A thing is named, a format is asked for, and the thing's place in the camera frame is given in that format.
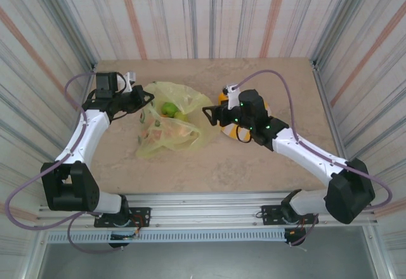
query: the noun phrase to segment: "table surface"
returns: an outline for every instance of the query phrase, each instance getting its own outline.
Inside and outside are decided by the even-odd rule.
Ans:
[[[328,152],[336,153],[322,102],[306,58],[217,60],[102,61],[98,71],[136,72],[137,84],[152,81],[185,84],[214,103],[226,84],[237,83],[263,69],[281,73],[292,94],[298,133]],[[257,89],[272,115],[291,124],[283,84],[263,74],[242,89]],[[244,144],[223,133],[196,152],[167,151],[151,159],[136,157],[140,116],[114,121],[102,136],[91,170],[101,190],[110,193],[172,193],[289,191],[321,189],[322,183],[283,155],[254,142]]]

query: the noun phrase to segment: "yellow plastic bag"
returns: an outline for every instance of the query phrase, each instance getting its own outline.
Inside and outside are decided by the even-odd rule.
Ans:
[[[138,157],[149,158],[164,149],[196,150],[219,134],[220,128],[210,125],[202,112],[203,107],[213,105],[206,95],[172,82],[153,82],[144,90],[154,94],[155,99],[141,113]],[[161,116],[166,102],[174,103],[187,115],[188,122]]]

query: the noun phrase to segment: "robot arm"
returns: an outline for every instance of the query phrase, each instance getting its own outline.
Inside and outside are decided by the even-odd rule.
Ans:
[[[131,87],[134,81],[133,72],[120,77],[117,72],[96,74],[96,89],[89,94],[82,106],[87,116],[87,128],[81,134],[84,124],[82,115],[68,145],[55,161],[63,159],[82,136],[79,144],[62,165],[42,177],[46,200],[51,210],[101,212],[113,214],[113,221],[117,224],[128,221],[129,211],[125,196],[100,191],[90,173],[90,164],[97,144],[114,120],[114,115],[120,111],[126,114],[135,113],[153,100],[154,96],[145,92],[142,86]],[[45,163],[41,171],[53,164]],[[71,178],[71,183],[66,183],[68,178]]]
[[[282,213],[288,222],[295,223],[299,216],[306,214],[329,213],[338,221],[349,224],[375,198],[369,179],[334,164],[346,164],[367,173],[363,162],[358,159],[348,162],[299,136],[300,142],[332,161],[328,162],[311,153],[299,144],[288,124],[268,116],[264,101],[256,90],[240,92],[239,89],[234,90],[231,85],[223,92],[228,100],[218,106],[203,108],[213,126],[218,122],[221,127],[234,123],[248,129],[257,144],[289,157],[327,187],[317,191],[295,190],[289,194],[281,204]]]

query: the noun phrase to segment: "cable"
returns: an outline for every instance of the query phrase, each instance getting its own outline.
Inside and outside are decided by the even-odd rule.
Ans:
[[[133,214],[133,217],[138,217],[140,219],[140,228],[144,227],[144,221],[142,220],[142,217],[139,214]]]
[[[121,247],[117,247],[115,249],[103,249],[103,250],[92,250],[92,249],[83,249],[82,247],[76,245],[72,238],[70,237],[70,229],[72,228],[72,224],[74,223],[74,221],[80,217],[81,215],[85,214],[86,212],[78,212],[77,214],[74,214],[74,217],[72,218],[72,220],[70,221],[69,225],[68,225],[68,241],[71,244],[71,246],[73,246],[74,248],[76,248],[77,250],[84,252],[85,254],[107,254],[109,252],[117,252],[118,250],[121,250]]]
[[[237,125],[237,128],[235,130],[235,135],[237,135],[238,141],[240,141],[241,143],[244,143],[244,144],[248,144],[252,140],[251,134],[249,135],[249,140],[243,141],[243,140],[240,139],[239,131],[240,131],[240,126]]]
[[[123,115],[121,115],[121,116],[118,116],[118,117],[114,117],[113,119],[112,119],[112,121],[113,120],[117,120],[117,119],[122,119],[124,116],[126,116],[128,113],[125,113],[125,114],[123,114]]]
[[[317,223],[317,220],[318,220],[318,214],[315,215],[315,219],[313,221],[313,224],[311,225],[309,230],[304,234],[304,236],[301,237],[299,240],[296,240],[295,242],[292,242],[292,243],[289,242],[289,245],[290,246],[295,246],[296,244],[299,244],[300,242],[302,242],[311,233],[311,231],[314,229],[314,227],[315,227],[315,225]]]
[[[76,149],[76,147],[78,146],[78,144],[81,142],[81,140],[82,140],[82,138],[83,138],[83,136],[84,136],[84,132],[86,131],[86,126],[87,126],[86,122],[87,122],[87,120],[88,120],[88,117],[87,117],[87,115],[86,115],[84,109],[82,108],[82,106],[81,106],[80,104],[78,104],[76,101],[74,101],[71,97],[68,96],[67,90],[68,90],[69,84],[70,84],[72,81],[74,81],[75,79],[77,79],[77,78],[79,78],[79,77],[91,76],[91,75],[95,75],[95,74],[96,74],[95,72],[81,73],[81,74],[78,74],[78,75],[74,76],[73,78],[71,78],[71,79],[66,83],[65,89],[64,89],[64,92],[63,92],[63,95],[64,95],[65,99],[66,99],[71,105],[73,105],[74,107],[78,108],[78,109],[81,111],[82,115],[83,115],[84,124],[82,125],[81,133],[80,133],[80,135],[77,137],[77,140],[75,141],[75,143],[73,144],[72,148],[70,149],[70,152],[69,152],[68,154],[66,154],[66,156],[64,156],[61,160],[59,160],[58,162],[56,162],[55,164],[53,164],[50,168],[44,170],[43,172],[40,172],[39,174],[37,174],[36,176],[34,176],[32,179],[30,179],[29,181],[25,182],[23,185],[20,185],[19,187],[17,187],[16,189],[14,189],[14,190],[8,195],[8,197],[7,197],[7,199],[6,199],[5,203],[4,203],[4,211],[5,211],[5,214],[6,214],[7,218],[8,218],[14,225],[16,225],[16,226],[18,226],[18,227],[20,227],[20,228],[23,228],[23,229],[25,229],[25,230],[36,230],[36,231],[37,231],[37,230],[48,230],[48,229],[50,229],[50,228],[57,227],[58,225],[61,225],[62,223],[67,222],[67,221],[69,221],[70,219],[75,219],[76,216],[80,215],[80,212],[78,212],[78,213],[73,214],[73,215],[71,215],[71,216],[69,216],[69,217],[66,217],[65,219],[63,219],[63,220],[61,220],[61,221],[59,221],[59,222],[56,222],[56,223],[53,223],[53,224],[50,224],[50,225],[46,225],[46,226],[37,226],[37,227],[35,227],[35,226],[28,226],[28,225],[25,225],[25,224],[23,224],[23,223],[21,223],[21,222],[18,222],[18,221],[13,217],[13,215],[11,214],[11,210],[10,210],[10,202],[11,202],[11,200],[13,199],[13,197],[14,197],[17,193],[19,193],[20,191],[22,191],[25,187],[31,185],[33,182],[37,181],[38,179],[40,179],[40,178],[43,177],[44,175],[46,175],[46,174],[50,173],[52,170],[56,169],[59,165],[63,164],[63,163],[70,157],[71,153]]]
[[[260,71],[258,71],[258,72],[255,72],[255,73],[251,74],[250,76],[246,77],[245,79],[243,79],[239,84],[237,84],[235,87],[233,87],[233,89],[238,89],[238,88],[241,87],[243,84],[245,84],[247,81],[249,81],[249,80],[252,79],[253,77],[255,77],[255,76],[259,75],[259,74],[262,74],[262,73],[272,73],[272,74],[275,74],[276,76],[279,77],[279,79],[283,82],[283,84],[284,84],[284,86],[285,86],[285,90],[286,90],[286,93],[287,93],[287,98],[289,99],[289,106],[290,106],[290,108],[291,108],[291,120],[292,120],[292,126],[291,126],[291,127],[292,127],[293,136],[294,136],[295,140],[296,140],[303,148],[307,149],[307,150],[310,151],[312,154],[314,154],[314,155],[320,157],[320,158],[323,159],[323,160],[328,161],[329,163],[331,163],[331,164],[333,164],[333,165],[336,165],[336,166],[338,166],[338,167],[340,167],[340,168],[343,168],[343,169],[345,169],[345,170],[347,170],[347,171],[351,171],[351,172],[354,172],[354,173],[356,173],[356,174],[359,174],[360,176],[363,176],[363,177],[365,177],[365,178],[367,178],[367,179],[369,179],[369,180],[371,180],[371,181],[373,181],[373,182],[375,182],[375,183],[381,185],[381,186],[388,192],[388,198],[387,198],[384,202],[379,203],[379,204],[374,205],[374,206],[368,206],[368,207],[365,208],[365,210],[380,208],[380,207],[383,207],[383,206],[385,206],[386,204],[388,204],[388,203],[392,200],[393,194],[392,194],[391,189],[389,188],[389,186],[388,186],[386,183],[384,183],[383,181],[381,181],[379,178],[377,178],[377,177],[375,177],[375,176],[371,176],[371,175],[366,174],[366,173],[364,173],[364,172],[362,172],[362,171],[359,171],[359,170],[356,170],[356,169],[354,169],[354,168],[348,167],[347,165],[344,165],[344,164],[341,164],[341,163],[337,163],[337,162],[333,161],[332,159],[329,159],[328,157],[322,155],[321,153],[318,153],[317,151],[315,151],[314,149],[310,148],[308,145],[306,145],[305,143],[303,143],[302,141],[300,141],[299,136],[298,136],[298,133],[296,132],[296,126],[295,126],[295,123],[294,123],[293,102],[292,102],[291,92],[290,92],[289,87],[288,87],[288,85],[287,85],[287,83],[286,83],[286,80],[285,80],[285,79],[283,78],[283,76],[280,75],[278,72],[276,72],[276,71],[274,71],[274,70],[260,70]]]
[[[137,222],[135,221],[135,219],[133,217],[130,217],[130,218],[136,227],[135,233],[138,235],[140,233],[140,227],[138,226]]]
[[[255,214],[255,217],[256,217],[257,219],[262,219],[262,218],[264,217],[264,214],[263,214],[262,211],[258,211],[258,212]]]
[[[303,221],[302,221],[302,227],[300,227],[300,231],[302,231],[303,228],[305,228],[305,219],[303,219]]]
[[[294,230],[300,226],[301,222],[302,222],[302,220],[300,219],[300,220],[299,220],[299,224],[294,228]]]
[[[90,100],[90,99],[93,97],[93,95],[94,95],[95,92],[96,92],[96,89],[90,91],[89,94],[88,94],[87,99]]]

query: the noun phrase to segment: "purple cable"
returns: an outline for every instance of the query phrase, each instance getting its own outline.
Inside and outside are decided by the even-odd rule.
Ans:
[[[109,252],[117,252],[118,250],[121,250],[120,247],[117,247],[115,249],[91,250],[91,249],[83,249],[82,247],[76,245],[73,242],[72,238],[70,237],[70,229],[72,228],[72,224],[74,223],[74,221],[83,214],[85,214],[85,212],[83,212],[83,211],[78,212],[77,214],[74,214],[72,217],[72,220],[70,221],[70,223],[68,225],[68,241],[71,244],[71,246],[73,246],[74,248],[76,248],[77,250],[79,250],[81,252],[84,252],[85,254],[108,254]]]
[[[379,203],[379,204],[374,205],[374,206],[366,207],[365,210],[374,209],[374,208],[380,208],[380,207],[383,207],[383,206],[385,206],[386,204],[388,204],[388,203],[392,200],[393,194],[392,194],[392,191],[390,190],[389,186],[388,186],[386,183],[384,183],[383,181],[381,181],[379,178],[377,178],[377,177],[375,177],[375,176],[371,176],[371,175],[366,174],[366,173],[364,173],[364,172],[362,172],[362,171],[359,171],[359,170],[356,170],[356,169],[354,169],[354,168],[348,167],[348,166],[346,166],[346,165],[344,165],[344,164],[340,164],[340,163],[334,162],[332,159],[329,159],[328,157],[322,155],[321,153],[318,153],[317,151],[315,151],[314,149],[312,149],[311,147],[309,147],[308,145],[306,145],[305,143],[303,143],[302,141],[299,140],[299,136],[298,136],[298,133],[296,132],[296,126],[295,126],[295,123],[294,123],[294,112],[293,112],[293,102],[292,102],[291,91],[289,90],[289,87],[288,87],[288,85],[287,85],[286,80],[284,79],[284,77],[283,77],[282,75],[280,75],[278,72],[276,72],[276,71],[274,71],[274,70],[260,70],[260,71],[257,71],[257,72],[255,72],[255,73],[251,74],[250,76],[246,77],[245,79],[243,79],[239,84],[237,84],[237,85],[236,85],[235,87],[233,87],[233,88],[234,88],[234,89],[237,89],[237,88],[241,87],[241,86],[242,86],[243,84],[245,84],[247,81],[249,81],[250,79],[252,79],[252,78],[254,78],[255,76],[257,76],[257,75],[259,75],[259,74],[262,74],[262,73],[273,73],[273,74],[275,74],[276,76],[279,77],[279,79],[283,82],[283,84],[284,84],[284,86],[285,86],[287,98],[288,98],[288,100],[289,100],[289,107],[291,108],[292,132],[293,132],[293,136],[294,136],[295,140],[296,140],[303,148],[307,149],[308,151],[310,151],[310,152],[313,153],[314,155],[320,157],[321,159],[326,160],[326,161],[328,161],[329,163],[334,164],[334,165],[336,165],[336,166],[338,166],[338,167],[340,167],[340,168],[343,168],[343,169],[345,169],[345,170],[347,170],[347,171],[351,171],[351,172],[354,172],[354,173],[356,173],[356,174],[359,174],[359,175],[361,175],[361,176],[363,176],[363,177],[365,177],[365,178],[367,178],[367,179],[369,179],[369,180],[371,180],[371,181],[374,181],[375,183],[381,185],[381,186],[388,192],[388,198],[387,198],[384,202]],[[300,238],[298,241],[295,241],[295,242],[291,243],[291,245],[296,245],[296,244],[298,244],[300,241],[304,240],[304,239],[310,234],[310,232],[314,229],[314,227],[315,227],[315,225],[316,225],[316,222],[317,222],[317,219],[318,219],[318,214],[315,215],[315,220],[314,220],[312,226],[310,227],[310,229],[306,232],[306,234],[305,234],[302,238]]]
[[[301,237],[299,240],[296,240],[295,242],[292,242],[292,243],[289,242],[289,245],[290,245],[290,246],[295,246],[296,244],[302,242],[302,241],[311,233],[311,231],[314,229],[314,227],[316,226],[317,220],[318,220],[318,214],[315,215],[315,219],[314,219],[313,223],[311,224],[311,227],[310,227],[309,230],[304,234],[304,236]]]
[[[72,148],[70,149],[70,152],[71,152],[71,153],[76,149],[76,147],[78,146],[78,144],[81,142],[81,140],[82,140],[82,138],[83,138],[84,132],[86,131],[86,121],[87,121],[88,118],[87,118],[86,113],[85,113],[84,109],[82,108],[82,106],[81,106],[80,104],[78,104],[76,101],[74,101],[72,98],[68,97],[68,95],[67,95],[68,86],[69,86],[69,84],[70,84],[72,81],[74,81],[75,79],[77,79],[77,78],[79,78],[79,77],[82,77],[82,76],[90,76],[90,75],[94,75],[94,74],[96,74],[96,73],[95,73],[95,72],[86,72],[86,73],[82,73],[82,74],[76,75],[76,76],[74,76],[73,78],[71,78],[71,79],[68,81],[68,83],[66,83],[66,85],[65,85],[65,91],[63,92],[64,97],[66,98],[66,100],[67,100],[71,105],[73,105],[73,106],[79,108],[79,110],[81,111],[81,113],[82,113],[82,115],[83,115],[83,119],[84,119],[84,121],[85,121],[85,123],[82,125],[82,130],[81,130],[81,133],[80,133],[79,137],[77,138],[77,140],[76,140],[75,143],[73,144]],[[17,193],[19,193],[19,192],[22,191],[25,187],[31,185],[33,182],[35,182],[35,181],[37,181],[38,179],[40,179],[41,177],[43,177],[45,174],[48,174],[48,173],[50,173],[52,170],[56,169],[59,165],[63,164],[69,157],[70,157],[70,153],[66,154],[66,156],[64,156],[61,160],[59,160],[58,162],[56,162],[55,164],[53,164],[50,168],[44,170],[43,172],[40,172],[39,174],[37,174],[36,176],[34,176],[32,179],[30,179],[29,181],[25,182],[23,185],[20,185],[19,187],[17,187],[16,189],[14,189],[14,190],[9,194],[9,196],[7,197],[7,199],[6,199],[5,203],[4,203],[4,209],[5,209],[5,214],[6,214],[7,218],[8,218],[14,225],[16,225],[16,226],[18,226],[18,227],[20,227],[20,228],[23,228],[23,229],[25,229],[25,230],[48,230],[48,229],[50,229],[50,228],[57,227],[58,225],[61,225],[62,223],[67,222],[67,221],[69,221],[69,220],[71,220],[71,219],[75,219],[75,218],[77,218],[78,216],[81,215],[81,213],[78,212],[78,213],[73,214],[73,215],[71,215],[71,216],[69,216],[69,217],[66,217],[65,219],[63,219],[63,220],[61,220],[61,221],[59,221],[59,222],[56,222],[56,223],[53,223],[53,224],[50,224],[50,225],[46,225],[46,226],[37,226],[37,227],[35,227],[35,226],[27,226],[27,225],[25,225],[25,224],[23,224],[23,223],[21,223],[21,222],[18,222],[18,221],[13,217],[13,215],[11,214],[11,210],[10,210],[10,202],[11,202],[11,199],[12,199]]]

